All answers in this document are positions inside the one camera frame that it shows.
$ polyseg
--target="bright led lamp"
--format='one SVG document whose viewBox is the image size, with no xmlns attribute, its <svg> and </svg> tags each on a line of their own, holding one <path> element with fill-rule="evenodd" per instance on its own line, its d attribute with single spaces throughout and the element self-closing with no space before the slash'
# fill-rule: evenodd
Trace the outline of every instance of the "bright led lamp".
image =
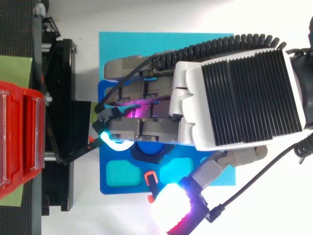
<svg viewBox="0 0 313 235">
<path fill-rule="evenodd" d="M 190 199 L 178 184 L 167 184 L 152 205 L 156 223 L 166 232 L 191 210 Z"/>
</svg>

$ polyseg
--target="screw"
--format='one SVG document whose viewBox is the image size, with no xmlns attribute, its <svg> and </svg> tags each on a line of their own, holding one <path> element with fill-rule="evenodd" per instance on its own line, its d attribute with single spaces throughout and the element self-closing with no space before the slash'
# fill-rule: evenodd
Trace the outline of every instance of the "screw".
<svg viewBox="0 0 313 235">
<path fill-rule="evenodd" d="M 36 6 L 34 7 L 34 16 L 41 17 L 41 18 L 45 17 L 45 5 L 44 4 L 42 3 L 36 4 Z"/>
<path fill-rule="evenodd" d="M 72 46 L 72 53 L 77 54 L 77 45 Z"/>
<path fill-rule="evenodd" d="M 45 94 L 44 99 L 45 99 L 46 106 L 49 106 L 50 103 L 52 102 L 52 97 L 50 96 L 50 93 Z"/>
</svg>

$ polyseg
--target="black metal frame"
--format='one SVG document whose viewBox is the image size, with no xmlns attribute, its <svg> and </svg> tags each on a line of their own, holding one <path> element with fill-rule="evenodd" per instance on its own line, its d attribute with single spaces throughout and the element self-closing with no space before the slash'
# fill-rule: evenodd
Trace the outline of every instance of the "black metal frame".
<svg viewBox="0 0 313 235">
<path fill-rule="evenodd" d="M 62 160 L 88 144 L 90 102 L 72 101 L 75 81 L 75 46 L 70 39 L 54 41 L 48 54 L 43 54 L 42 89 L 52 102 L 46 108 L 46 152 L 53 152 L 56 161 L 45 162 L 42 181 L 42 215 L 49 215 L 49 206 L 69 211 L 73 206 L 74 162 Z"/>
</svg>

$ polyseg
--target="green paper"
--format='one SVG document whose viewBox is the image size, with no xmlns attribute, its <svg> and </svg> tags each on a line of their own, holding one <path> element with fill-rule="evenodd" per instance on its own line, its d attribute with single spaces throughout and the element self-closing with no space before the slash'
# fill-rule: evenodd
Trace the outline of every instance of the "green paper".
<svg viewBox="0 0 313 235">
<path fill-rule="evenodd" d="M 98 119 L 97 114 L 94 112 L 96 105 L 97 102 L 91 102 L 90 123 L 94 123 Z"/>
<path fill-rule="evenodd" d="M 11 82 L 19 87 L 29 86 L 32 58 L 0 56 L 0 81 Z M 20 207 L 23 185 L 0 200 L 0 206 Z"/>
<path fill-rule="evenodd" d="M 0 80 L 28 88 L 31 62 L 32 58 L 0 56 Z"/>
<path fill-rule="evenodd" d="M 23 185 L 0 200 L 0 206 L 20 207 L 22 203 Z"/>
</svg>

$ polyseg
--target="black heat sink fins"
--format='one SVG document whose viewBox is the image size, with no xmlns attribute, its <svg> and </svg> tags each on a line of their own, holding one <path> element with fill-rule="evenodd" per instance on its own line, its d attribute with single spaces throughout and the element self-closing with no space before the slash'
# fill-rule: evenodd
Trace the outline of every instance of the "black heat sink fins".
<svg viewBox="0 0 313 235">
<path fill-rule="evenodd" d="M 282 50 L 202 66 L 215 145 L 302 131 Z"/>
</svg>

